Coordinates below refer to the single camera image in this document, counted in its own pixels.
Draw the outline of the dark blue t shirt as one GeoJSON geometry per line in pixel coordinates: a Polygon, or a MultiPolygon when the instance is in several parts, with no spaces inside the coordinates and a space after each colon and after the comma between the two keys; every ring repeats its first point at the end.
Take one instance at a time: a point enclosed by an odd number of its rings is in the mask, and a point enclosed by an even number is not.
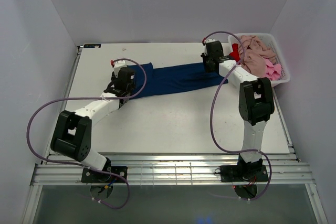
{"type": "Polygon", "coordinates": [[[205,72],[202,63],[163,68],[154,68],[152,63],[146,63],[130,68],[135,71],[136,87],[132,93],[139,92],[135,99],[213,87],[223,80],[215,72],[205,72]]]}

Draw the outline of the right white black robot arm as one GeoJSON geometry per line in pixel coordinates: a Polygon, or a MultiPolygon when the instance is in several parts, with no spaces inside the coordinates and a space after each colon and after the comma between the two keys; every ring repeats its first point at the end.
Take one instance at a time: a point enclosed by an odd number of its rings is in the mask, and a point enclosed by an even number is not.
{"type": "Polygon", "coordinates": [[[202,42],[201,57],[206,72],[215,72],[239,89],[238,110],[244,121],[244,137],[236,165],[223,165],[217,174],[222,182],[265,182],[268,174],[261,151],[264,130],[275,111],[271,82],[258,78],[224,55],[221,42],[207,39],[202,42]]]}

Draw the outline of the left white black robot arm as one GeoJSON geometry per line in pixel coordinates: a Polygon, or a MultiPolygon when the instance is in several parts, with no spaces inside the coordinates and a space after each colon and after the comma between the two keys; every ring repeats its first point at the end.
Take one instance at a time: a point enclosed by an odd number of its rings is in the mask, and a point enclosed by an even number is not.
{"type": "Polygon", "coordinates": [[[110,113],[120,109],[135,88],[135,71],[121,67],[100,99],[75,111],[60,113],[51,140],[51,150],[93,168],[94,177],[105,182],[111,177],[108,159],[91,148],[92,128],[110,113]]]}

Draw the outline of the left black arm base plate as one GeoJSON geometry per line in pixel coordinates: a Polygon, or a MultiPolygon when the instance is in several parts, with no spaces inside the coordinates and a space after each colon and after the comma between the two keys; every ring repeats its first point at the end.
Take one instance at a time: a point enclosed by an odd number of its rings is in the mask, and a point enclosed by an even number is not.
{"type": "Polygon", "coordinates": [[[127,166],[111,166],[108,167],[106,173],[95,172],[91,169],[84,168],[81,175],[81,182],[92,183],[124,183],[127,179],[128,167],[127,166]]]}

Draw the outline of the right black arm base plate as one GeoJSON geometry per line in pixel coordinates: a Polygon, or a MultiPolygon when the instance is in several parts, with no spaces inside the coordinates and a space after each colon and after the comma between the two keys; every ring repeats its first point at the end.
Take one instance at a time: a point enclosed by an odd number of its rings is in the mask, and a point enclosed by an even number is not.
{"type": "Polygon", "coordinates": [[[238,165],[219,167],[221,182],[267,182],[269,177],[265,165],[249,171],[240,170],[238,165]]]}

